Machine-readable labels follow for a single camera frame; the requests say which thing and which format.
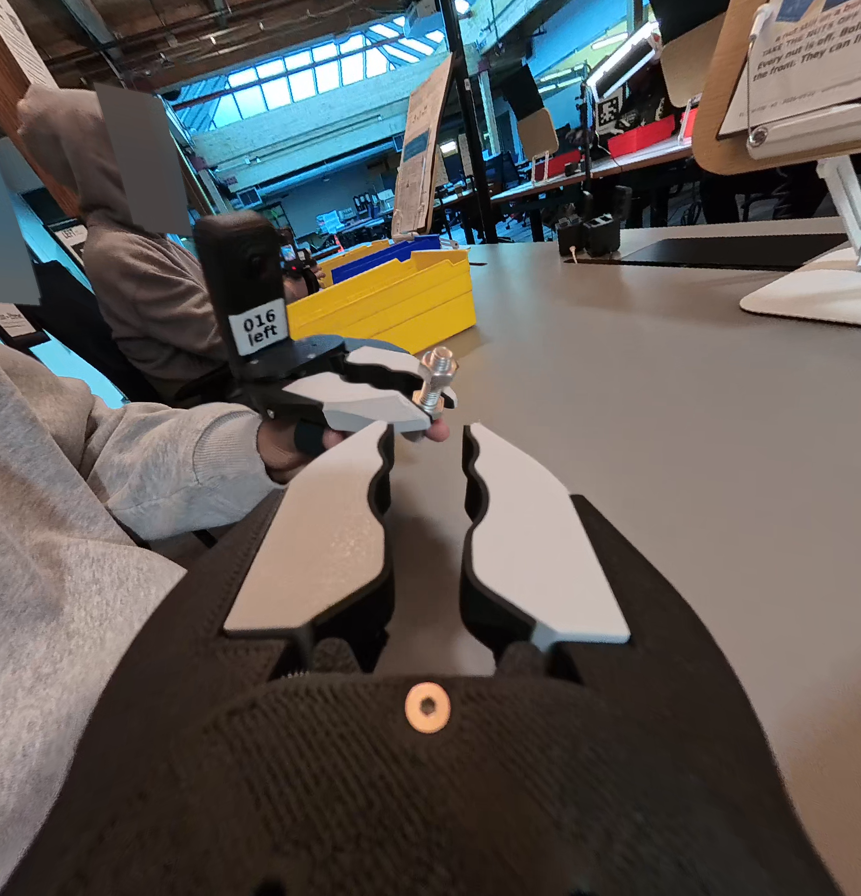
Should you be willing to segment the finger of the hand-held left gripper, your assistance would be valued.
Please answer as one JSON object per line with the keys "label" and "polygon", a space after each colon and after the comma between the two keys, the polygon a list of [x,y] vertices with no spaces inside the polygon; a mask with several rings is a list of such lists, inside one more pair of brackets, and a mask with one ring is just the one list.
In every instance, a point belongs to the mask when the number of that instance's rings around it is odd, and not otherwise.
{"label": "finger of the hand-held left gripper", "polygon": [[424,386],[421,364],[414,355],[374,345],[344,353],[342,380],[400,394],[414,394]]}
{"label": "finger of the hand-held left gripper", "polygon": [[392,388],[353,383],[335,373],[318,373],[293,381],[281,389],[287,399],[297,397],[316,405],[327,427],[357,432],[375,422],[395,432],[425,432],[432,418],[411,398]]}

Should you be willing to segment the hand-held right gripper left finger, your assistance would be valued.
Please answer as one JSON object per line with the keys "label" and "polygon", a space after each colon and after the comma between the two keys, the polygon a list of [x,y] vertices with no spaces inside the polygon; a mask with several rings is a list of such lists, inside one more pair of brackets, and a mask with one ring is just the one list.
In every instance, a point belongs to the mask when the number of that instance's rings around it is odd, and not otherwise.
{"label": "hand-held right gripper left finger", "polygon": [[306,666],[327,639],[375,671],[395,604],[390,508],[394,433],[376,422],[298,474],[223,622],[236,647],[285,642]]}

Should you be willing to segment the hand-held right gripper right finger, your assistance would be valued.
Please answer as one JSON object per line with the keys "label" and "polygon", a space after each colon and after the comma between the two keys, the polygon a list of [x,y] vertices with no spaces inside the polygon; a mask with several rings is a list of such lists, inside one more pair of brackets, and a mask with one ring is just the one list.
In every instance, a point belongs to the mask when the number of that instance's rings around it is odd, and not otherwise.
{"label": "hand-held right gripper right finger", "polygon": [[500,659],[511,644],[630,641],[630,629],[568,489],[481,423],[462,435],[460,615]]}

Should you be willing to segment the steel bolt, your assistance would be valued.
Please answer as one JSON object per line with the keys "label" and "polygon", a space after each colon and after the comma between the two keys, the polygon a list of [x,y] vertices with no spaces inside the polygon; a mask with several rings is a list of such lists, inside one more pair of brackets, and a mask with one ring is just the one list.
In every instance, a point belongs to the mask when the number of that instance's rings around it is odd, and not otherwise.
{"label": "steel bolt", "polygon": [[422,381],[422,387],[413,394],[413,402],[432,419],[437,420],[443,414],[443,409],[445,407],[444,393],[446,388],[451,384],[448,384],[448,386],[443,389],[431,389],[430,385],[425,383],[423,378]]}

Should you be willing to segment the yellow plastic bin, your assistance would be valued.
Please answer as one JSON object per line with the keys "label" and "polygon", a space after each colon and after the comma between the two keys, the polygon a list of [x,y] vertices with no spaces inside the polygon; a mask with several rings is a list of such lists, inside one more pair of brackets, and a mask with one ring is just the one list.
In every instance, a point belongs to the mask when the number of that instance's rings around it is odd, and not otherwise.
{"label": "yellow plastic bin", "polygon": [[382,249],[389,247],[390,245],[391,243],[389,239],[381,239],[362,243],[346,249],[343,252],[337,252],[334,255],[328,256],[327,258],[318,261],[317,264],[318,267],[325,272],[325,275],[329,276],[330,272],[333,269],[344,264],[357,261],[374,252],[379,252]]}
{"label": "yellow plastic bin", "polygon": [[469,252],[421,251],[322,288],[287,309],[290,337],[388,342],[411,354],[476,325]]}

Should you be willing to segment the person's left forearm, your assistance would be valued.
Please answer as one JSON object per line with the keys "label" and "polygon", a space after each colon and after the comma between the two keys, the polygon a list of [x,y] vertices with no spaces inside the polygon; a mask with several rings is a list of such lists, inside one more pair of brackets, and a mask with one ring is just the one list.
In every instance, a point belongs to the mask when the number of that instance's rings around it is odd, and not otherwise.
{"label": "person's left forearm", "polygon": [[230,525],[286,490],[258,451],[262,423],[255,411],[225,403],[100,409],[89,417],[78,471],[142,540]]}

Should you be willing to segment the grey desk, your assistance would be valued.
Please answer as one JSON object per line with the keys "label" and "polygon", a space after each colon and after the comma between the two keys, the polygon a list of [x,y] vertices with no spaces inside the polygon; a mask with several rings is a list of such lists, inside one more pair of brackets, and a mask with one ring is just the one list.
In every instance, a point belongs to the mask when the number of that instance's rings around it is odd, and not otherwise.
{"label": "grey desk", "polygon": [[861,894],[861,329],[747,314],[772,274],[469,252],[477,325],[450,346],[441,445],[395,446],[389,674],[488,674],[462,628],[462,426],[532,455],[705,622],[798,813]]}

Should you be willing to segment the wooden office desk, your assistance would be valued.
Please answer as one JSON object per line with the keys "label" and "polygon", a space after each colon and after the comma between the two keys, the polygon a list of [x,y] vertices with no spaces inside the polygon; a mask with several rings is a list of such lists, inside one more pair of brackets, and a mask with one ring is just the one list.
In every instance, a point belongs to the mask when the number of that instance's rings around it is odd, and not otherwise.
{"label": "wooden office desk", "polygon": [[527,213],[532,240],[543,242],[545,235],[541,212],[544,209],[572,202],[581,189],[590,183],[692,156],[692,138],[674,135],[616,159],[595,161],[588,174],[580,171],[572,175],[551,176],[540,182],[528,182],[492,196],[490,202],[493,206],[502,206],[509,213]]}

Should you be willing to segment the blue plastic bin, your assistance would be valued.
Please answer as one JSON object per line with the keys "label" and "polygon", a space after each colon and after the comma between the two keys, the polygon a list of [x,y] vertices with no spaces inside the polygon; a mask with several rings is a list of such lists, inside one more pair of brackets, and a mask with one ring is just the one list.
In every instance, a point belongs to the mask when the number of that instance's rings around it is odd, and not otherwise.
{"label": "blue plastic bin", "polygon": [[325,275],[325,284],[329,286],[342,283],[360,273],[393,260],[407,261],[414,251],[438,251],[441,249],[440,237],[435,234],[417,236],[399,242],[390,241],[390,243],[389,247],[379,252],[374,252],[357,261],[333,269],[329,272],[329,276]]}

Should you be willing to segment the black office chair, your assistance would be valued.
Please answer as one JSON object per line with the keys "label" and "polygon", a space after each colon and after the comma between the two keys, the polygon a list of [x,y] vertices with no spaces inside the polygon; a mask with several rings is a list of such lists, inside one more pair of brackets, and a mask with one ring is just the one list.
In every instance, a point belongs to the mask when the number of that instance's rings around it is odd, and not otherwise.
{"label": "black office chair", "polygon": [[33,314],[45,331],[104,375],[132,402],[161,402],[156,389],[114,341],[92,292],[59,262],[33,263],[41,301]]}

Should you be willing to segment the brown document board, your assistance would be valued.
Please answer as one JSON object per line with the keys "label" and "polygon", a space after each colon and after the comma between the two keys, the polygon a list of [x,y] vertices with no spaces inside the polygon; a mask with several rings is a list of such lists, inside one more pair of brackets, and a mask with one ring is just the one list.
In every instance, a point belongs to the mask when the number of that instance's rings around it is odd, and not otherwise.
{"label": "brown document board", "polygon": [[402,155],[394,188],[391,238],[414,238],[431,227],[436,193],[436,145],[452,77],[453,55],[410,95]]}

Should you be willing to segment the black pole with round disc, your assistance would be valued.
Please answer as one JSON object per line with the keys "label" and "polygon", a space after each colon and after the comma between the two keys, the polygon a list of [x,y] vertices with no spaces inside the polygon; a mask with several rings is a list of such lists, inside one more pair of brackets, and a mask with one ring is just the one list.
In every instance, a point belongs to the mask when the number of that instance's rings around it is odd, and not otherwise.
{"label": "black pole with round disc", "polygon": [[444,19],[448,47],[454,58],[453,73],[455,86],[462,113],[462,122],[467,141],[469,161],[474,181],[474,195],[477,199],[481,229],[486,244],[497,244],[498,235],[496,222],[492,211],[485,162],[482,157],[481,137],[458,13],[454,1],[441,1],[439,4]]}

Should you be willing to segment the black and white marker sign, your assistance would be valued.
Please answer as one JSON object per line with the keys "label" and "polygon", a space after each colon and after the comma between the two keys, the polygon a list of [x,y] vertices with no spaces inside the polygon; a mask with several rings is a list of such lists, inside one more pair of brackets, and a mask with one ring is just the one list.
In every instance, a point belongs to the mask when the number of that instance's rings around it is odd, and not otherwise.
{"label": "black and white marker sign", "polygon": [[50,336],[35,326],[17,306],[0,303],[0,342],[30,354],[33,348],[49,341]]}

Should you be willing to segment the person's light sweater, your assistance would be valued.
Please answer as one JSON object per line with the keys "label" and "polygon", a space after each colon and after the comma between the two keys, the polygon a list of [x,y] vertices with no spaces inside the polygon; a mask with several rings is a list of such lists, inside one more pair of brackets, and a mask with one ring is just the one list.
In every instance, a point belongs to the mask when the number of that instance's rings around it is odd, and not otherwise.
{"label": "person's light sweater", "polygon": [[110,674],[183,569],[78,467],[85,383],[0,345],[0,890],[53,807]]}

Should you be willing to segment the black flat panel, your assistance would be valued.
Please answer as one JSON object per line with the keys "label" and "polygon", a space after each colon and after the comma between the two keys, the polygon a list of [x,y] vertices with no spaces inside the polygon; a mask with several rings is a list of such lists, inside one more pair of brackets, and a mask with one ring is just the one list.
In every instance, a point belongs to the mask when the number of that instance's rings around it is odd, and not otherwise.
{"label": "black flat panel", "polygon": [[649,6],[658,21],[661,42],[664,46],[679,39],[689,31],[724,14],[729,1],[656,1]]}

